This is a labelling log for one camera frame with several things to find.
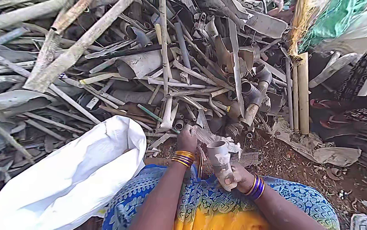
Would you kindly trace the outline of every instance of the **scrap pile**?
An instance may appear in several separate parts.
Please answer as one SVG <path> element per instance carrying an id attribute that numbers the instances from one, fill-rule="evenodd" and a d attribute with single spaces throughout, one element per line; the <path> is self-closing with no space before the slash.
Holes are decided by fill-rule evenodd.
<path id="1" fill-rule="evenodd" d="M 114 115 L 142 126 L 147 157 L 185 124 L 272 133 L 293 108 L 283 4 L 0 1 L 0 183 Z"/>

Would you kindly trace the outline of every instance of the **green pipe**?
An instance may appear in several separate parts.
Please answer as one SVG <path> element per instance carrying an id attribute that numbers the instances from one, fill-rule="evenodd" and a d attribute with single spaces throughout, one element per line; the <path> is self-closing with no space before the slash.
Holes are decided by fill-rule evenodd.
<path id="1" fill-rule="evenodd" d="M 138 104 L 138 108 L 142 109 L 144 112 L 146 112 L 149 116 L 155 118 L 157 121 L 162 122 L 162 119 L 160 117 L 158 117 L 157 115 L 155 115 L 153 112 L 149 111 L 147 108 L 143 107 L 142 105 Z M 180 131 L 171 128 L 172 131 L 174 131 L 175 133 L 180 133 Z"/>

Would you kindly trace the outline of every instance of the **woman's right hand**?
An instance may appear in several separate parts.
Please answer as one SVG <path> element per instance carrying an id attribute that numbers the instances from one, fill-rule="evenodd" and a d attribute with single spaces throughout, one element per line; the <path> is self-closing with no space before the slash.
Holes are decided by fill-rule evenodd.
<path id="1" fill-rule="evenodd" d="M 228 185 L 237 182 L 237 190 L 243 193 L 249 192 L 250 189 L 252 189 L 255 176 L 250 174 L 239 163 L 232 164 L 232 171 L 233 172 L 225 179 L 225 183 Z"/>

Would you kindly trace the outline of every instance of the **sandal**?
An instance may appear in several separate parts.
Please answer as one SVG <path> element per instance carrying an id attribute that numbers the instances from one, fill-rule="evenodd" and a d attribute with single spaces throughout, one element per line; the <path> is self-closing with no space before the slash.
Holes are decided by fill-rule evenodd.
<path id="1" fill-rule="evenodd" d="M 328 121 L 320 120 L 321 126 L 324 127 L 324 128 L 328 128 L 328 129 L 336 129 L 336 128 L 339 128 L 341 126 L 341 124 L 346 124 L 346 123 L 351 122 L 351 121 L 345 121 L 345 122 L 336 121 L 336 120 L 333 120 L 333 118 L 334 118 L 334 115 L 330 116 Z"/>
<path id="2" fill-rule="evenodd" d="M 319 108 L 319 109 L 324 109 L 324 108 L 330 108 L 330 106 L 324 104 L 324 102 L 329 102 L 330 100 L 319 100 L 319 99 L 311 99 L 310 100 L 310 105 L 313 108 Z"/>

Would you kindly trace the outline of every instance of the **person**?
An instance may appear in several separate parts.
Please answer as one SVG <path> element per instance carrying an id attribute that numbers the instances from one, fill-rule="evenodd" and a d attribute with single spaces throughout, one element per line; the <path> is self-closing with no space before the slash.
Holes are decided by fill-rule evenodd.
<path id="1" fill-rule="evenodd" d="M 328 119 L 320 120 L 324 128 L 336 129 L 352 121 L 367 123 L 367 97 L 357 97 L 367 79 L 367 52 L 358 60 L 335 93 L 335 100 L 310 100 L 313 108 L 328 109 L 334 114 Z"/>
<path id="2" fill-rule="evenodd" d="M 190 166 L 196 129 L 186 125 L 179 133 L 168 168 L 147 165 L 125 184 L 109 204 L 103 230 L 340 229 L 329 202 L 311 187 L 252 175 L 239 164 L 225 179 L 237 182 L 232 192 L 215 177 L 197 178 Z"/>

